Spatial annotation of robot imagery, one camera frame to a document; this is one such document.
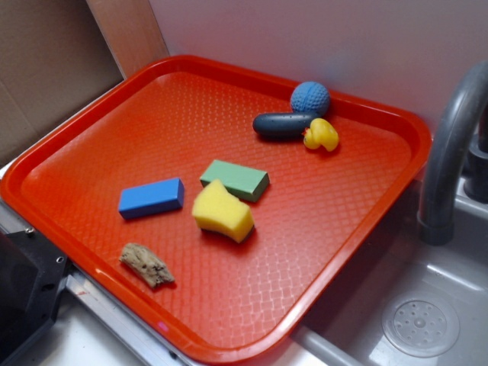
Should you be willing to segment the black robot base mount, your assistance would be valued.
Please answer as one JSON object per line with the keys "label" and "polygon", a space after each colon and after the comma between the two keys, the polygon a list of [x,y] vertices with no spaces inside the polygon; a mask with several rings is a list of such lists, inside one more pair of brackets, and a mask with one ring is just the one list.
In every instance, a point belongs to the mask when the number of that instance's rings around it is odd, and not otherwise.
{"label": "black robot base mount", "polygon": [[67,255],[27,228],[1,234],[1,364],[11,365],[56,322]]}

